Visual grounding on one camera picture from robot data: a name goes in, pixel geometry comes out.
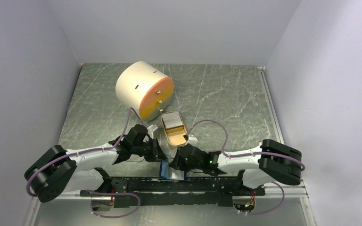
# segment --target white cylindrical container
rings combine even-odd
[[[143,61],[129,66],[116,83],[117,98],[146,121],[163,112],[173,92],[173,80]]]

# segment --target gray marble tabletop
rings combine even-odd
[[[127,108],[116,98],[115,85],[120,74],[131,64],[84,64],[66,121],[59,139],[65,149],[98,146],[121,134]],[[165,111],[179,111],[189,128],[201,119],[221,122],[227,128],[226,151],[240,151],[258,145],[263,139],[276,140],[268,100],[262,81],[254,66],[152,64],[170,76],[174,96]],[[128,129],[138,123],[131,115]],[[159,117],[153,120],[160,126]],[[220,150],[225,135],[221,127],[203,122],[192,131],[197,147],[204,151]],[[174,156],[160,128],[159,142],[164,153]],[[139,161],[138,156],[130,160]],[[155,177],[159,163],[122,162],[106,166],[111,176]],[[193,174],[191,176],[208,176]]]

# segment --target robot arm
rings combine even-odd
[[[118,138],[93,148],[102,149],[101,151],[84,154],[78,153],[92,148],[65,150],[62,146],[55,145],[25,172],[24,177],[29,180],[38,169],[52,160],[66,154],[77,153],[50,165],[32,180],[31,188],[39,200],[49,202],[62,192],[110,187],[111,178],[100,167],[121,163],[128,160],[132,154],[144,157],[148,162],[167,160],[157,138],[151,138],[148,129],[142,125],[135,125],[115,148],[108,150]]]
[[[95,147],[94,149],[97,151],[84,154],[78,153],[88,149],[65,150],[60,145],[53,146],[26,171],[25,179],[29,180],[38,169],[52,160],[66,154],[77,153],[50,165],[32,180],[31,188],[39,200],[49,202],[62,192],[68,191],[110,191],[113,186],[112,178],[99,167],[121,163],[129,159],[132,154],[144,157],[148,162],[168,161],[157,138],[151,138],[152,136],[149,134],[152,133],[149,133],[146,127],[135,125],[115,148],[111,147],[119,137]],[[241,185],[245,187],[241,187],[242,190],[254,190],[258,186],[272,181],[279,181],[287,185],[300,184],[301,169],[298,164],[284,158],[254,154],[266,151],[301,160],[301,153],[298,150],[276,141],[264,140],[260,146],[232,153],[222,153],[221,151],[206,153],[191,145],[195,143],[196,140],[194,142],[191,140],[184,147],[179,147],[169,167],[184,172],[200,169],[211,176],[239,171],[239,175],[242,175]],[[231,154],[243,156],[228,157]]]
[[[192,145],[185,145],[177,150],[170,167],[183,171],[200,169],[211,176],[243,172],[243,185],[251,189],[273,181],[286,185],[300,184],[300,165],[282,157],[255,154],[257,152],[281,154],[297,161],[302,159],[300,151],[266,139],[257,147],[232,153],[221,151],[206,153]]]

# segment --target white enclosure wall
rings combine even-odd
[[[83,63],[264,66],[300,0],[49,0]]]
[[[317,223],[362,225],[362,1],[302,0],[266,75]]]
[[[23,224],[23,174],[57,144],[78,72],[44,1],[0,0],[0,226]]]

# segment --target black metal base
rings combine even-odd
[[[141,206],[160,205],[193,205],[217,204],[233,206],[233,196],[265,195],[264,188],[259,186],[250,189],[241,184],[239,177],[204,177],[186,178],[186,180],[166,180],[163,178],[115,177],[112,187],[116,192],[128,192],[138,195]],[[81,191],[80,196],[95,196]],[[138,201],[131,196],[116,196],[115,208],[136,206]]]

